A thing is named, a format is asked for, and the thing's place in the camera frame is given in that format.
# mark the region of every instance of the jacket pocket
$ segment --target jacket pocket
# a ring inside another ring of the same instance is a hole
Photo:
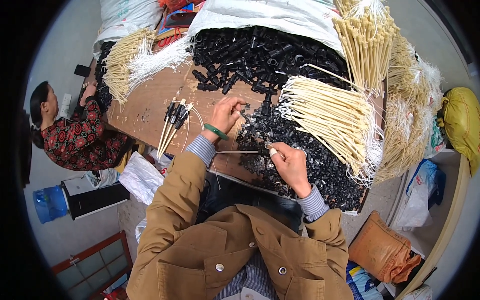
[[[227,231],[209,224],[197,224],[173,234],[173,245],[195,249],[213,255],[223,254]]]
[[[282,235],[280,245],[292,264],[304,268],[326,265],[326,245],[323,242],[308,237],[290,238]]]
[[[160,300],[205,300],[205,274],[203,270],[157,263],[156,271]]]
[[[293,276],[288,286],[285,300],[323,300],[324,294],[325,281]]]

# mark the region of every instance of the brown jacket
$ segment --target brown jacket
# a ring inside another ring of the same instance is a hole
[[[348,248],[340,210],[306,224],[310,238],[294,233],[273,213],[242,204],[192,226],[205,171],[191,152],[172,161],[147,208],[147,226],[127,286],[131,300],[211,300],[257,249],[281,300],[353,299],[346,284]],[[217,264],[223,271],[216,270]],[[281,267],[286,274],[279,273]]]

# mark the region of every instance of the right hand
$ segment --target right hand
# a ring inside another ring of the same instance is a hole
[[[94,96],[96,93],[96,81],[90,83],[87,83],[87,87],[85,88],[84,94],[82,95],[82,98],[80,99],[80,106],[85,106],[86,105],[86,99],[90,96]]]
[[[294,149],[289,145],[279,142],[272,143],[273,148],[280,152],[272,155],[272,161],[276,170],[283,180],[293,188],[298,197],[305,198],[312,191],[312,186],[307,178],[307,157],[299,149]]]

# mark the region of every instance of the blue water jug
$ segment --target blue water jug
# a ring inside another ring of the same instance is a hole
[[[59,185],[33,192],[33,201],[42,224],[67,214],[66,200]]]

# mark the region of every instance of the wooden table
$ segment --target wooden table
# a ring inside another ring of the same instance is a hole
[[[96,61],[92,62],[92,72],[85,81],[94,79],[94,69]],[[158,147],[160,134],[163,129],[163,118],[168,105],[173,97],[177,100],[186,99],[187,103],[192,102],[194,107],[199,111],[203,121],[207,123],[213,111],[213,105],[219,101],[224,95],[221,90],[213,92],[204,92],[197,90],[198,81],[192,74],[192,70],[196,69],[206,74],[206,69],[202,66],[183,65],[174,72],[170,68],[166,68],[153,77],[152,80],[146,81],[137,87],[128,97],[125,105],[120,105],[118,101],[112,101],[112,105],[106,112],[108,123],[124,132],[136,140],[150,145],[153,148]],[[251,110],[258,108],[264,100],[264,95],[255,93],[251,90],[250,85],[237,81],[227,96],[242,97],[250,103]],[[278,102],[278,96],[272,96],[272,102]],[[381,98],[375,100],[377,112],[383,115],[384,101]],[[382,120],[378,118],[378,125],[383,127]],[[244,123],[243,118],[239,118],[232,130],[228,133],[229,140],[221,140],[218,143],[218,151],[236,150],[235,142],[238,129]],[[184,146],[188,145],[201,132],[200,121],[198,117],[191,113],[190,128],[185,122],[183,127],[177,131],[171,143],[168,145],[166,153],[177,155],[182,152]],[[257,178],[256,174],[251,174],[243,166],[239,165],[239,154],[218,154],[214,158],[212,168],[216,171],[228,176],[238,178],[245,182],[251,182]]]

